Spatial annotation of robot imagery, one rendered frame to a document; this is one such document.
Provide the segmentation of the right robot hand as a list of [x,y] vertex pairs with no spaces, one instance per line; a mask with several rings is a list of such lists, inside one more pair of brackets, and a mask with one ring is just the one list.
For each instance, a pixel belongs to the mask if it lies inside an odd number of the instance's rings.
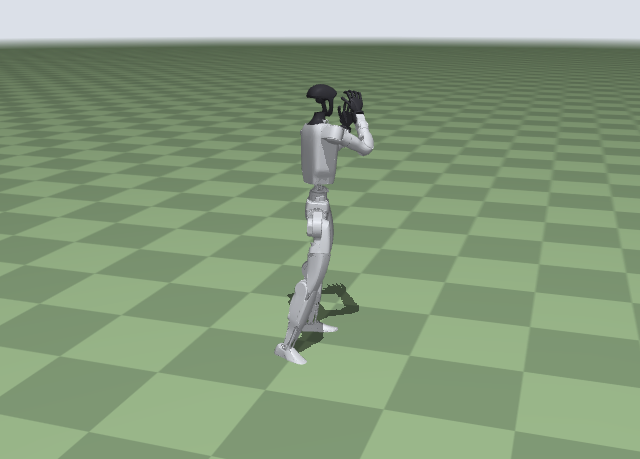
[[[344,97],[341,97],[341,99],[344,102],[346,102],[350,106],[350,109],[353,111],[352,119],[353,119],[353,123],[355,124],[357,122],[356,114],[363,114],[364,115],[364,112],[362,111],[363,101],[362,101],[361,93],[360,92],[356,92],[354,90],[353,91],[351,91],[351,90],[344,91],[343,93],[347,94],[349,101],[346,100]],[[358,96],[359,96],[359,98],[358,98]]]

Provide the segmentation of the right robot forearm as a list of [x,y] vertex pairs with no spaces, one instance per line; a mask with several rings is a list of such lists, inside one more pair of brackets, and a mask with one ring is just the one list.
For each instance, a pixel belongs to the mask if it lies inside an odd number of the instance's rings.
[[354,124],[355,129],[358,134],[358,138],[362,141],[364,139],[364,143],[367,147],[374,147],[374,140],[372,134],[369,132],[368,123],[365,120],[365,116],[363,114],[356,114],[357,122]]

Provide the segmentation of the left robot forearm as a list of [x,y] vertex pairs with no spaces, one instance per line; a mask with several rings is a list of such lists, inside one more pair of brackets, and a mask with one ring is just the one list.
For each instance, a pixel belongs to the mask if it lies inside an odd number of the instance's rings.
[[[344,129],[345,129],[345,128],[344,128]],[[345,129],[345,130],[349,133],[349,129]],[[342,146],[342,145],[340,145],[340,144],[339,144],[338,151],[339,151],[339,150],[341,150],[341,148],[344,148],[344,147],[345,147],[345,146]]]

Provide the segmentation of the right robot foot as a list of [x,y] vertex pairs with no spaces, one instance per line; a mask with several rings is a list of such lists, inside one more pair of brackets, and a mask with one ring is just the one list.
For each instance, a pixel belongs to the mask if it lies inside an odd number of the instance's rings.
[[[295,348],[291,348],[289,351],[286,351],[286,349],[283,348],[283,344],[284,343],[279,343],[274,351],[274,354],[277,356],[280,356],[284,359],[286,359],[287,361],[296,363],[296,364],[305,364],[307,363],[307,360],[304,359],[297,351]],[[289,345],[288,345],[289,346]],[[285,346],[286,347],[286,346]]]

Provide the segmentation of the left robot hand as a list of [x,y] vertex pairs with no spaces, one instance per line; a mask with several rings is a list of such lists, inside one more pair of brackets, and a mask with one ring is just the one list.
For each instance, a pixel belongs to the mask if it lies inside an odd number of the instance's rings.
[[343,106],[343,112],[341,114],[341,107],[338,106],[338,114],[340,117],[340,122],[342,125],[340,125],[341,127],[345,128],[345,129],[349,129],[349,133],[351,132],[351,127],[349,127],[352,123],[353,123],[353,119],[352,119],[352,110],[350,110],[350,106],[347,106],[347,111],[346,110],[346,102],[344,102],[344,106]]

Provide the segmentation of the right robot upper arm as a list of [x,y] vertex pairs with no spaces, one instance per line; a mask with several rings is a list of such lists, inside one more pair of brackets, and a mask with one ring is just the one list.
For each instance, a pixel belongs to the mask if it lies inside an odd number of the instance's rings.
[[321,138],[331,144],[340,144],[351,150],[357,151],[361,156],[370,154],[374,148],[367,147],[364,143],[364,139],[361,141],[358,137],[348,133],[343,127],[338,125],[324,127],[321,133]]

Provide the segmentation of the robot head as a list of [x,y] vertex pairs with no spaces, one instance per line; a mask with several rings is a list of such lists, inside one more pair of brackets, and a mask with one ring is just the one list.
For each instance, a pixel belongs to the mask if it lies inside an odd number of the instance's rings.
[[[312,120],[307,125],[323,123],[325,116],[331,116],[333,113],[333,99],[337,95],[337,91],[332,87],[324,84],[312,86],[307,92],[307,98],[315,98],[317,103],[322,105],[321,112],[315,112]],[[327,111],[325,101],[329,101],[329,110]],[[323,119],[323,120],[322,120]],[[327,122],[325,122],[327,123]]]

